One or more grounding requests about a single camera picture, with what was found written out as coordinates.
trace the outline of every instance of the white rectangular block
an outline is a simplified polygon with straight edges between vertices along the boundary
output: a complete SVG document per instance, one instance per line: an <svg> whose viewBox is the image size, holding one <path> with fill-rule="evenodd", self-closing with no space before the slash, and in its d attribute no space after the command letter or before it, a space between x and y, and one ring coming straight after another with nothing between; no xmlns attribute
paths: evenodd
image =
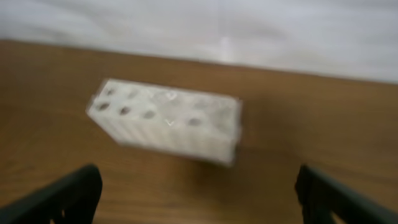
<svg viewBox="0 0 398 224"><path fill-rule="evenodd" d="M231 164L239 141L238 99L108 80L87 114L116 142Z"/></svg>

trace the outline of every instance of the wooden table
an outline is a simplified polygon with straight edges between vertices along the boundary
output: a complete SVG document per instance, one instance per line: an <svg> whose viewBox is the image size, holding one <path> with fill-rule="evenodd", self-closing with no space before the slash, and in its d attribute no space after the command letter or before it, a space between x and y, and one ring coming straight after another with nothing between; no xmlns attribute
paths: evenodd
<svg viewBox="0 0 398 224"><path fill-rule="evenodd" d="M104 78L241 98L230 169L120 147L85 114ZM95 163L95 223L302 223L306 162L398 211L398 86L0 42L0 205Z"/></svg>

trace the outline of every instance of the white curtain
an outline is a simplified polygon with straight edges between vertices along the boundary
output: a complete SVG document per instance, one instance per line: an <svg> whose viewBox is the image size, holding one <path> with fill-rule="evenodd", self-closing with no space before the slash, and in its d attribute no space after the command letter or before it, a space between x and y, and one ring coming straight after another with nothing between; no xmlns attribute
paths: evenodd
<svg viewBox="0 0 398 224"><path fill-rule="evenodd" d="M2 0L0 37L398 82L396 0Z"/></svg>

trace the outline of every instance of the white backdrop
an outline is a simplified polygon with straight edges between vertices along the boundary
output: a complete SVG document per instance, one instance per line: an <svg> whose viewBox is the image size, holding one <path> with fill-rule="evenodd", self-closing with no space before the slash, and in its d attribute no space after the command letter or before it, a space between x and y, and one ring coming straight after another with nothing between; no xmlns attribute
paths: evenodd
<svg viewBox="0 0 398 224"><path fill-rule="evenodd" d="M0 37L398 82L396 0L2 0Z"/></svg>

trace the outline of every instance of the wood grain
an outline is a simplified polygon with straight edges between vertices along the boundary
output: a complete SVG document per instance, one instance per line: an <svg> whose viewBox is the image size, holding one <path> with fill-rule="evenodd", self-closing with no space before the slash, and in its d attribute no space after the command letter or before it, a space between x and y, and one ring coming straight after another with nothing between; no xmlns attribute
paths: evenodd
<svg viewBox="0 0 398 224"><path fill-rule="evenodd" d="M104 78L243 100L230 169L115 144L85 114ZM398 86L0 42L0 205L87 163L95 223L302 223L306 162L398 212Z"/></svg>

